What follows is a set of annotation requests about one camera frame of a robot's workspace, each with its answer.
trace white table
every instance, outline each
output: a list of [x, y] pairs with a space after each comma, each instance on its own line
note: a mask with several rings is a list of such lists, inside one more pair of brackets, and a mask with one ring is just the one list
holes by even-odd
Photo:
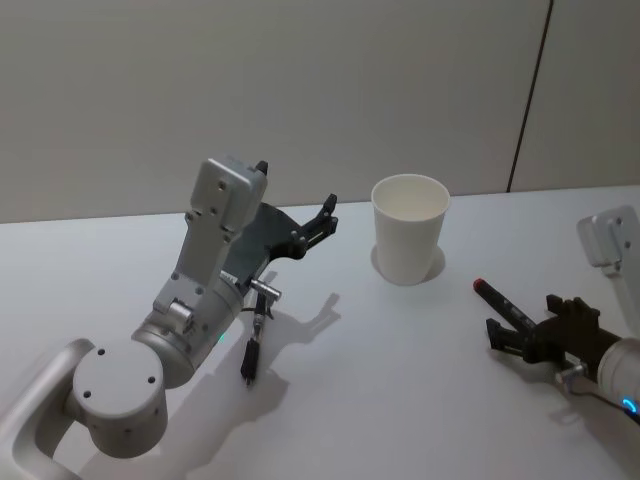
[[[74, 426], [56, 459], [87, 480], [639, 478], [640, 428], [567, 398], [548, 366], [490, 351], [484, 321], [499, 317], [471, 288], [484, 277], [536, 319], [547, 293], [579, 295], [627, 335], [575, 231], [621, 204], [640, 210], [640, 187], [455, 198], [440, 242], [446, 267], [410, 288], [371, 265], [370, 205], [339, 205], [333, 238], [271, 267], [285, 295], [252, 391], [239, 375], [243, 317], [168, 393], [169, 427], [149, 454], [105, 457]], [[304, 220], [316, 208], [287, 211]], [[184, 232], [181, 215], [0, 226], [0, 395], [57, 340], [128, 337]]]

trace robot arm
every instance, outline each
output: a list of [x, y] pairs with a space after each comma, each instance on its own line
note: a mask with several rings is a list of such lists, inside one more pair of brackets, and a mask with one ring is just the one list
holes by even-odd
[[[640, 336], [640, 222], [634, 209], [624, 206], [585, 218], [578, 234], [591, 265], [613, 281], [629, 329]], [[485, 297], [495, 295], [486, 282], [474, 288]], [[518, 309], [500, 309], [516, 331], [488, 319], [491, 348], [527, 363], [555, 363], [563, 369], [558, 381], [568, 388], [575, 377], [585, 376], [640, 423], [640, 340], [600, 328], [600, 312], [580, 298], [549, 295], [547, 310], [555, 316], [535, 324]]]
[[155, 446], [167, 424], [165, 390], [191, 379], [238, 315], [270, 261], [300, 259], [333, 234], [335, 195], [299, 225], [262, 203], [267, 164], [203, 163], [185, 215], [177, 265], [131, 339], [95, 347], [76, 340], [44, 361], [0, 417], [0, 478], [77, 480], [51, 457], [75, 420], [107, 455], [130, 458]]

